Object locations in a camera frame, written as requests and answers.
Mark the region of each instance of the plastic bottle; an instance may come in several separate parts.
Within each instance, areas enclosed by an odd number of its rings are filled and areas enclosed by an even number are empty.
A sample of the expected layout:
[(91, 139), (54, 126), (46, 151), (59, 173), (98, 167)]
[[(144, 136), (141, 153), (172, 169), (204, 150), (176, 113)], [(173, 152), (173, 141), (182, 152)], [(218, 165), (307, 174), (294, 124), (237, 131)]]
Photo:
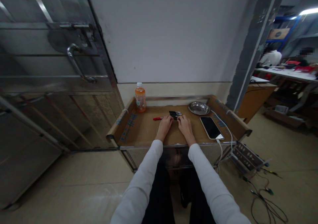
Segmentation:
[(137, 112), (144, 112), (146, 110), (146, 91), (142, 88), (142, 82), (137, 83), (135, 98)]

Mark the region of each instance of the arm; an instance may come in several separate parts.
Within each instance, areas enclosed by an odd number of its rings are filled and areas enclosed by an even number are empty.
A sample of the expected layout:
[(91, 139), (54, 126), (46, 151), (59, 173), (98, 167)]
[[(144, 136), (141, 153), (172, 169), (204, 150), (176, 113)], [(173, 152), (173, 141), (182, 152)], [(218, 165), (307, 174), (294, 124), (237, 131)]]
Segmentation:
[(189, 145), (189, 159), (193, 162), (198, 174), (202, 190), (216, 223), (250, 224), (244, 216), (233, 196), (205, 157), (192, 133), (191, 121), (186, 116), (178, 117), (179, 129)]
[(140, 224), (145, 215), (149, 203), (149, 195), (155, 179), (158, 161), (163, 151), (163, 140), (165, 139), (173, 118), (165, 116), (158, 128), (157, 136), (152, 142), (150, 149), (143, 158), (138, 171), (133, 176), (126, 189), (120, 204), (117, 206), (111, 224)]

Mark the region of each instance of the wire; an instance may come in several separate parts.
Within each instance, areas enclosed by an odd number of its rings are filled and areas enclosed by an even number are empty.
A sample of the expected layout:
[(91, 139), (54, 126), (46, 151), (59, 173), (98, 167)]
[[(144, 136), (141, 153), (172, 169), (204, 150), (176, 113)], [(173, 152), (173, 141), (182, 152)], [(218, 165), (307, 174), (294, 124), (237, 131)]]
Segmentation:
[(256, 90), (250, 90), (250, 91), (248, 91), (248, 92), (246, 92), (246, 93), (249, 93), (249, 92), (252, 92), (252, 91), (259, 91), (259, 90), (267, 90), (267, 88), (262, 88), (257, 82), (256, 82), (256, 80), (255, 79), (251, 79), (250, 81), (249, 81), (249, 83), (255, 83), (257, 86), (259, 86), (261, 89), (256, 89)]
[[(231, 131), (230, 131), (230, 129), (228, 128), (228, 126), (225, 124), (225, 122), (222, 120), (222, 119), (220, 119), (219, 118), (219, 116), (214, 112), (214, 111), (212, 111), (215, 115), (216, 115), (216, 117), (226, 126), (226, 128), (229, 130), (229, 133), (230, 133), (230, 135), (231, 135), (231, 154), (230, 154), (230, 156), (228, 156), (226, 159), (223, 159), (223, 160), (227, 160), (227, 159), (229, 159), (231, 156), (233, 156), (233, 157), (236, 157), (234, 154), (233, 154), (233, 136), (232, 136), (232, 133), (231, 133)], [(217, 167), (217, 169), (216, 169), (216, 171), (218, 172), (218, 173), (221, 173), (221, 169), (220, 169), (220, 163), (223, 161), (223, 160), (221, 160), (222, 159), (222, 156), (223, 156), (223, 150), (222, 150), (222, 147), (221, 147), (221, 157), (220, 157), (220, 160), (219, 160), (219, 162), (218, 162), (218, 167)]]
[[(284, 211), (278, 207), (275, 203), (273, 203), (272, 201), (268, 200), (267, 198), (264, 198), (262, 195), (261, 195), (261, 192), (268, 192), (270, 193), (271, 190), (267, 188), (267, 186), (269, 185), (269, 180), (267, 179), (267, 184), (265, 186), (265, 189), (259, 189), (257, 190), (255, 185), (249, 181), (249, 180), (246, 180), (247, 182), (249, 182), (251, 185), (253, 185), (254, 189), (256, 192), (252, 191), (251, 192), (256, 195), (257, 197), (255, 197), (252, 201), (252, 205), (251, 205), (251, 214), (252, 214), (252, 217), (254, 219), (254, 221), (259, 224), (258, 221), (256, 221), (255, 217), (254, 217), (254, 214), (253, 214), (253, 206), (254, 206), (254, 203), (257, 199), (260, 199), (262, 201), (262, 203), (264, 204), (264, 206), (266, 207), (266, 211), (267, 211), (267, 214), (268, 214), (268, 218), (269, 218), (269, 223), (271, 224), (272, 221), (274, 221), (274, 223), (276, 224), (276, 218), (278, 218), (279, 220), (281, 220), (283, 223), (287, 223), (288, 222), (288, 217), (286, 216), (286, 214), (284, 213)], [(281, 213), (284, 215), (284, 218), (282, 216), (279, 215), (279, 213), (275, 210), (275, 208), (272, 206), (274, 205), (276, 208), (278, 208)]]
[(246, 92), (245, 94), (247, 94), (249, 92), (259, 91), (259, 90), (267, 90), (267, 89), (266, 88), (262, 88), (262, 89), (250, 90), (250, 91)]
[(231, 133), (231, 131), (230, 131), (230, 129), (228, 128), (228, 126), (225, 124), (225, 122), (224, 121), (222, 121), (220, 118), (219, 118), (219, 116), (214, 112), (214, 111), (212, 111), (215, 115), (216, 115), (216, 117), (226, 126), (226, 128), (229, 130), (229, 133), (230, 133), (230, 135), (231, 135), (231, 154), (233, 155), (233, 136), (232, 136), (232, 133)]
[(221, 173), (221, 170), (220, 170), (220, 162), (221, 162), (221, 159), (222, 159), (222, 156), (223, 156), (223, 149), (222, 149), (220, 140), (219, 140), (219, 139), (216, 139), (216, 141), (218, 142), (218, 144), (219, 144), (219, 146), (220, 146), (220, 149), (221, 149), (221, 156), (220, 156), (220, 159), (219, 159), (219, 162), (218, 162), (218, 167), (217, 167), (217, 171), (219, 170), (218, 173)]

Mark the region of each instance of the person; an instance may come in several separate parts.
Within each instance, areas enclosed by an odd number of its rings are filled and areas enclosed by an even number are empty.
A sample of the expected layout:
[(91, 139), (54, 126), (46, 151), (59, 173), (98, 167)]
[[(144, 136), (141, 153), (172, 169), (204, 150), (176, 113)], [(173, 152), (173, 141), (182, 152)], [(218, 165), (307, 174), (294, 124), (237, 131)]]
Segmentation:
[(290, 58), (289, 62), (294, 61), (295, 66), (302, 66), (302, 67), (309, 66), (309, 63), (307, 62), (305, 58), (307, 55), (312, 54), (314, 52), (315, 52), (314, 48), (311, 48), (311, 47), (302, 48), (296, 57)]
[(268, 46), (265, 51), (263, 57), (257, 63), (257, 68), (262, 67), (270, 67), (277, 66), (282, 59), (282, 54), (277, 50), (274, 50), (272, 46)]
[[(250, 224), (197, 144), (190, 119), (182, 115), (177, 121), (194, 165), (193, 170), (187, 169), (186, 178), (180, 178), (182, 205), (191, 202), (190, 223)], [(124, 192), (111, 224), (175, 223), (169, 174), (164, 164), (158, 163), (172, 122), (171, 116), (161, 120), (155, 140)]]

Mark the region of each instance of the stainless steel bowl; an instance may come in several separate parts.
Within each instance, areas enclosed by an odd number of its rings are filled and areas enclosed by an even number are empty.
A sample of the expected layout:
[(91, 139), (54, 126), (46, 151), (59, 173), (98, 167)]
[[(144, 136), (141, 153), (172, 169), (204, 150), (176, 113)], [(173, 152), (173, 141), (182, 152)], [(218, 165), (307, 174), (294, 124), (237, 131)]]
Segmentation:
[(189, 110), (197, 115), (207, 115), (210, 112), (209, 106), (202, 102), (190, 103)]

